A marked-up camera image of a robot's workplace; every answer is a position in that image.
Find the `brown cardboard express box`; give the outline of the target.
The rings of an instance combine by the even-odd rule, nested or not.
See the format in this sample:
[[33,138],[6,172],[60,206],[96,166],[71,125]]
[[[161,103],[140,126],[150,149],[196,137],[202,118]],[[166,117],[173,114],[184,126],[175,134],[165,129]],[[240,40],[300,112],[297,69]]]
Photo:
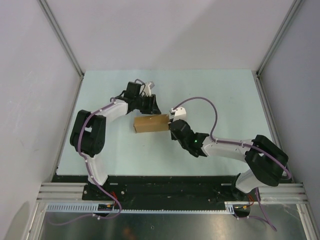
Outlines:
[[146,115],[134,118],[133,127],[136,133],[163,132],[169,130],[168,114]]

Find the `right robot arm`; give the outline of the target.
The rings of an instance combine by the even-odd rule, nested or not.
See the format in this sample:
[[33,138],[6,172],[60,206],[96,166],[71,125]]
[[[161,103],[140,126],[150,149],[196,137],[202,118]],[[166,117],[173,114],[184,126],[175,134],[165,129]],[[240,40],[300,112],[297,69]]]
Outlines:
[[238,160],[248,165],[249,170],[239,173],[230,187],[231,196],[242,201],[256,188],[277,187],[283,173],[290,175],[286,168],[288,155],[264,135],[254,139],[231,140],[226,138],[211,139],[208,133],[194,132],[182,119],[169,124],[171,139],[192,156],[219,156]]

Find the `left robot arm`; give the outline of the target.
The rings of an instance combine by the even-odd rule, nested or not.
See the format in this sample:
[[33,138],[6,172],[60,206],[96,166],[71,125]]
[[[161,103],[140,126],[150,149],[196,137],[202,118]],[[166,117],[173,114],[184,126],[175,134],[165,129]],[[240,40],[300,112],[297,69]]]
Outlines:
[[106,106],[94,112],[80,110],[76,115],[69,142],[84,158],[88,180],[96,184],[93,194],[100,200],[107,199],[111,193],[111,188],[105,184],[108,173],[100,157],[105,146],[107,124],[134,110],[144,115],[160,115],[156,95],[152,93],[154,86],[152,81],[130,81],[126,89],[111,97]]

